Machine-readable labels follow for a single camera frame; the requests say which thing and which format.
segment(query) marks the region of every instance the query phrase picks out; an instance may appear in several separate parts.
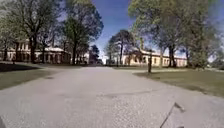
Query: blue sky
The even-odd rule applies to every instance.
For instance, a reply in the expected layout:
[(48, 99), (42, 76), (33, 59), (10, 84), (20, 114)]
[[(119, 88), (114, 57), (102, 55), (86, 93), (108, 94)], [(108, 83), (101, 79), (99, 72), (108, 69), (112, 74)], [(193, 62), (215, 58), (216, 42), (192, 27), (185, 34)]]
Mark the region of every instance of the blue sky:
[(128, 3), (130, 0), (93, 0), (94, 5), (102, 16), (104, 29), (100, 38), (95, 42), (101, 49), (110, 37), (120, 29), (129, 29), (132, 20), (128, 16)]

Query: pole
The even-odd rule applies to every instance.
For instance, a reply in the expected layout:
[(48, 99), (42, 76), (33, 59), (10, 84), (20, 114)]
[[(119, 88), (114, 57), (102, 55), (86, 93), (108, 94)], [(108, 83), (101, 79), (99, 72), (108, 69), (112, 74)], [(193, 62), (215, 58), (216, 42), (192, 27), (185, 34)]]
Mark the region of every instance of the pole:
[(152, 52), (150, 53), (150, 59), (148, 62), (148, 74), (152, 73)]

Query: sky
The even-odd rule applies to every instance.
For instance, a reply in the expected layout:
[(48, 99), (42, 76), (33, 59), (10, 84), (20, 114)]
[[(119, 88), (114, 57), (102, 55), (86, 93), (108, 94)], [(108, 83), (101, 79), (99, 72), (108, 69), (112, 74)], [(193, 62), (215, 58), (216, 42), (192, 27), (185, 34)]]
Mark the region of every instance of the sky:
[[(103, 49), (111, 38), (120, 29), (130, 29), (133, 23), (128, 16), (128, 4), (130, 0), (92, 0), (100, 15), (102, 16), (104, 29), (102, 35), (95, 44), (104, 55)], [(224, 32), (224, 0), (219, 0), (211, 9), (214, 24), (220, 31)]]
[(102, 16), (104, 29), (95, 44), (101, 50), (108, 40), (120, 29), (129, 29), (133, 23), (128, 16), (128, 3), (130, 0), (92, 0), (100, 15)]

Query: lawn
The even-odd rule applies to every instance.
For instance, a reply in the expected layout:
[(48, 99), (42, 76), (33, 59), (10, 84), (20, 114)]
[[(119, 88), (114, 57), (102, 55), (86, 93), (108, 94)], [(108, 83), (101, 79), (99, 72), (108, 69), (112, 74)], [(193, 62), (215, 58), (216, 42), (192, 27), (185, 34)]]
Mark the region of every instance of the lawn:
[(26, 65), (0, 64), (0, 90), (50, 75), (51, 72)]
[(136, 75), (189, 90), (200, 91), (204, 94), (224, 97), (224, 73), (222, 72), (189, 70), (186, 72), (152, 73), (150, 75), (136, 73)]
[[(114, 69), (117, 69), (117, 70), (148, 70), (148, 67), (147, 66), (124, 66), (124, 67), (113, 67)], [(152, 69), (164, 69), (164, 68), (159, 68), (159, 67), (152, 67)]]

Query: gravel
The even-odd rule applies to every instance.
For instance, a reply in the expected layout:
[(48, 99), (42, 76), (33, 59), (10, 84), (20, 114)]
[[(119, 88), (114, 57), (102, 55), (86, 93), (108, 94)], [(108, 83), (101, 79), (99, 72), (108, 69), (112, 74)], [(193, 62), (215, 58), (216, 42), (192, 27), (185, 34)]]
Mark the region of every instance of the gravel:
[(160, 128), (166, 118), (161, 128), (224, 126), (222, 98), (129, 72), (81, 68), (50, 78), (0, 91), (6, 128)]

